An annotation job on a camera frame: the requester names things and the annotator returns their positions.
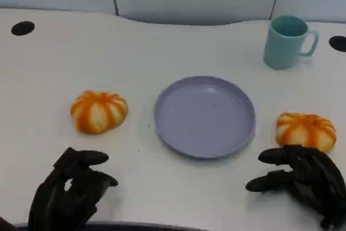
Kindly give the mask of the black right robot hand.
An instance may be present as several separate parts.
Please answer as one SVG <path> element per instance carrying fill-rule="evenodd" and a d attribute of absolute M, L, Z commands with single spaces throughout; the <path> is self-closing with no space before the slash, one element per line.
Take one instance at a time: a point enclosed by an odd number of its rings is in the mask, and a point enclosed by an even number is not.
<path fill-rule="evenodd" d="M 261 152 L 263 163 L 289 165 L 291 171 L 275 170 L 247 183 L 250 192 L 287 191 L 320 214 L 323 230 L 345 227 L 345 181 L 330 157 L 316 148 L 286 145 Z"/>

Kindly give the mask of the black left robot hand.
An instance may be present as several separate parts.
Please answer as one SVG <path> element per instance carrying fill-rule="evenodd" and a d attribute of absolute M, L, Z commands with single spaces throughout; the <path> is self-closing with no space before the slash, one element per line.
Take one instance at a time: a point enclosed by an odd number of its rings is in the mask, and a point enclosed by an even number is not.
<path fill-rule="evenodd" d="M 68 148 L 36 190 L 28 229 L 83 229 L 107 189 L 118 185 L 112 176 L 91 169 L 108 159 L 108 155 L 100 151 Z"/>

